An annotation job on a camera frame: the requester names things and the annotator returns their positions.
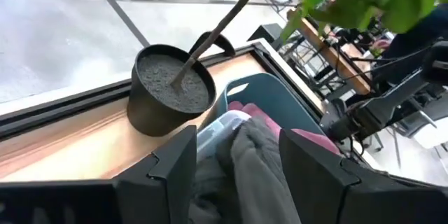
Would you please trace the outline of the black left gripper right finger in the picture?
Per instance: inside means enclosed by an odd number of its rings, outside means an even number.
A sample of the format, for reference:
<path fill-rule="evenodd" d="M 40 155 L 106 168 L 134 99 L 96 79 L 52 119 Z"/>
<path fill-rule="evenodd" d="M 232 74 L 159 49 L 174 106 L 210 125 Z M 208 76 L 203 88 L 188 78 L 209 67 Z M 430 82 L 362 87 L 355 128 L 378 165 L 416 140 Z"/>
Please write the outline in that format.
<path fill-rule="evenodd" d="M 301 223 L 342 224 L 348 189 L 360 182 L 344 158 L 289 129 L 281 130 L 279 151 Z"/>

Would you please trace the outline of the teal plastic bin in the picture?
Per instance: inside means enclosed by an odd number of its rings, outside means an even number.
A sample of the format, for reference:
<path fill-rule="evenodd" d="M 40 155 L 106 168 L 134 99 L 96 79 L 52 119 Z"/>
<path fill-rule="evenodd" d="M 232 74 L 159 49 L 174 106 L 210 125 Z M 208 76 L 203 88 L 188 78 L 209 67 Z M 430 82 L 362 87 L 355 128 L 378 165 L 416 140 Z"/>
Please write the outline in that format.
<path fill-rule="evenodd" d="M 243 105 L 255 104 L 282 128 L 323 133 L 302 102 L 283 82 L 270 73 L 257 73 L 230 81 L 199 128 L 204 129 L 217 117 L 227 112 L 229 103 L 233 101 Z"/>

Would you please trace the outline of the clear plastic bin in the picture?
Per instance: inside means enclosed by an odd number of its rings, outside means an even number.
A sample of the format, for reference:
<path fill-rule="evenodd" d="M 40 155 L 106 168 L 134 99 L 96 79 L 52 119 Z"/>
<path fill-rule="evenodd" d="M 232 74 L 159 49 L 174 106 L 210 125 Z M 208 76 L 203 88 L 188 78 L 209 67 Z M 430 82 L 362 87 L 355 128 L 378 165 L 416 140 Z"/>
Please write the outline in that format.
<path fill-rule="evenodd" d="M 243 111 L 227 111 L 197 134 L 197 162 L 214 155 L 219 143 L 229 139 L 232 133 L 251 116 Z"/>

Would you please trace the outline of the dark grey baseball cap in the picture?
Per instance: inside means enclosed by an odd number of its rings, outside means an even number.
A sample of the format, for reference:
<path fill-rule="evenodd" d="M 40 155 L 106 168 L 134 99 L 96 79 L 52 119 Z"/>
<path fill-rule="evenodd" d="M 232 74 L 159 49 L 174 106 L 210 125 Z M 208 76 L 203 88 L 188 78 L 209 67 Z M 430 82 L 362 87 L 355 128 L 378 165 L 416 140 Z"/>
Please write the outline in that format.
<path fill-rule="evenodd" d="M 301 224 L 277 140 L 250 118 L 198 162 L 188 224 Z"/>

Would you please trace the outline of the wooden background table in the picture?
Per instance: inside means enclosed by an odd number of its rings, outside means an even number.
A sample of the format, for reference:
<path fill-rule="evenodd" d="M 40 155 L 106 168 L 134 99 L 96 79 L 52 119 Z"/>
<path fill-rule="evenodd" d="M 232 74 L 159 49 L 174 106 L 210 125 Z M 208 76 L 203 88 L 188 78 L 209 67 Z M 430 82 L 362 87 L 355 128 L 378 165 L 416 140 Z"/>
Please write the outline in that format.
<path fill-rule="evenodd" d="M 297 30 L 305 40 L 313 45 L 324 60 L 337 72 L 337 75 L 360 95 L 371 91 L 371 77 L 368 73 L 370 63 L 362 62 L 363 54 L 352 43 L 343 43 L 341 46 L 330 45 L 310 19 L 302 17 L 298 21 Z"/>

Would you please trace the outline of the person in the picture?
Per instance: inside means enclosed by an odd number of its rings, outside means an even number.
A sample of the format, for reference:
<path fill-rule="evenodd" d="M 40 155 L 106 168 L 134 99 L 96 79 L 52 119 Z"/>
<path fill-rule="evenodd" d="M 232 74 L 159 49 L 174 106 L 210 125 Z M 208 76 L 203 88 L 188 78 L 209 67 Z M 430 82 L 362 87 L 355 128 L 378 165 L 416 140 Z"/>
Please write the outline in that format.
<path fill-rule="evenodd" d="M 375 80 L 397 83 L 421 66 L 426 48 L 436 39 L 448 36 L 448 3 L 440 3 L 430 14 L 418 21 L 403 34 L 396 34 L 392 40 L 378 40 L 373 46 L 384 49 L 383 59 L 395 60 L 409 54 L 413 56 L 400 60 L 372 72 Z"/>

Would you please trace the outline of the green potted plant black pot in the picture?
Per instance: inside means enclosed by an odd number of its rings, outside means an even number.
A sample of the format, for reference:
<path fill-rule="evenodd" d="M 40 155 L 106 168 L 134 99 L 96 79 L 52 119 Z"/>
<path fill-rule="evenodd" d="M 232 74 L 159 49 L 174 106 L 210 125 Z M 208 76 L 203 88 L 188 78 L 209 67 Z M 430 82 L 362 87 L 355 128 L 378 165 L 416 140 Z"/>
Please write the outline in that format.
<path fill-rule="evenodd" d="M 375 14 L 389 31 L 407 32 L 436 4 L 448 0 L 302 0 L 283 28 L 285 42 L 301 18 L 311 17 L 319 27 L 335 25 L 364 30 Z M 193 54 L 180 48 L 155 44 L 142 49 L 132 68 L 127 117 L 139 132 L 162 137 L 210 109 L 216 86 L 200 56 L 241 12 L 249 0 L 238 0 Z"/>

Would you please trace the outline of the black speaker box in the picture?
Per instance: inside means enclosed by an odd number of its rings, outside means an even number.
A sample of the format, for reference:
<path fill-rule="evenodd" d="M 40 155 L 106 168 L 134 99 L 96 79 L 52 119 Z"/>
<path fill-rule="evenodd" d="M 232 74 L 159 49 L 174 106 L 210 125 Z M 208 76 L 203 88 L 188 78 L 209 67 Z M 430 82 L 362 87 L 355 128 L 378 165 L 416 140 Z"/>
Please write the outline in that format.
<path fill-rule="evenodd" d="M 248 41 L 265 39 L 268 43 L 273 43 L 281 34 L 282 28 L 277 23 L 262 24 L 249 36 Z"/>

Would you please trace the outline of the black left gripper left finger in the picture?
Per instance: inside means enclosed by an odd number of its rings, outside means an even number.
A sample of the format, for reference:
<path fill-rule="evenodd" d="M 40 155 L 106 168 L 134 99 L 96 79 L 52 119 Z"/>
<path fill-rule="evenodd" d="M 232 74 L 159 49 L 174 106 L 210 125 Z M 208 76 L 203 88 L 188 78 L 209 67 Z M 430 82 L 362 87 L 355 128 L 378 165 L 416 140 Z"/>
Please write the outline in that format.
<path fill-rule="evenodd" d="M 122 224 L 188 224 L 196 162 L 197 128 L 190 125 L 117 175 Z"/>

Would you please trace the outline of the black aluminium table frame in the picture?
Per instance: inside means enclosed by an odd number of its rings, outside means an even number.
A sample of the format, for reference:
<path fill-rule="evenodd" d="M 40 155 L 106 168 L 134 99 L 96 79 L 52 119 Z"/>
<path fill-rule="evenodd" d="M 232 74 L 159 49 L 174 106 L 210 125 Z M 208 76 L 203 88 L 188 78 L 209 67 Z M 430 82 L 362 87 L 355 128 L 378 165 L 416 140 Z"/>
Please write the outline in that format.
<path fill-rule="evenodd" d="M 280 54 L 265 39 L 249 41 L 236 49 L 233 57 L 223 52 L 203 57 L 199 60 L 205 67 L 237 59 L 248 53 L 266 72 L 276 76 L 293 93 L 293 96 L 305 107 L 315 122 L 324 114 L 321 100 L 294 72 Z M 119 77 L 114 83 L 105 83 L 90 90 L 77 91 L 72 87 L 26 97 L 0 104 L 0 142 L 19 136 L 26 132 L 75 116 L 90 109 L 103 106 L 127 97 L 130 93 L 131 80 L 127 76 Z"/>

